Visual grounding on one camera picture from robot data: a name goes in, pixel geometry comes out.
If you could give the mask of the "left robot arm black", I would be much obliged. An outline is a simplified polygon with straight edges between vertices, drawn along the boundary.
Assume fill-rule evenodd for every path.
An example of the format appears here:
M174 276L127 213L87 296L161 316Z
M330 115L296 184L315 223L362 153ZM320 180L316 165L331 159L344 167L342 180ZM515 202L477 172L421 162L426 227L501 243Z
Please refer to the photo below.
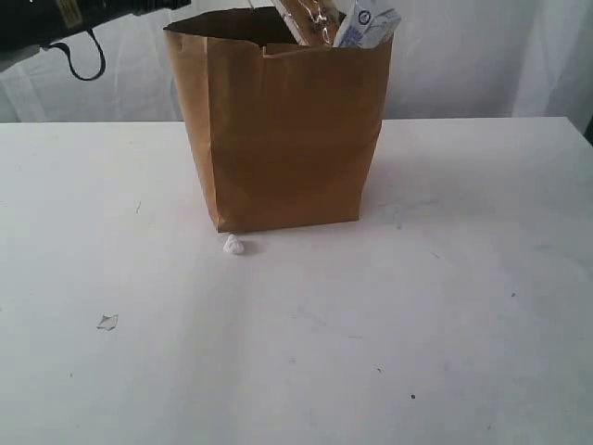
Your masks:
M176 10L185 0L154 1L3 1L1 3L1 70L58 49L71 59L63 39L80 32L96 42L94 28L127 15L142 16L161 9Z

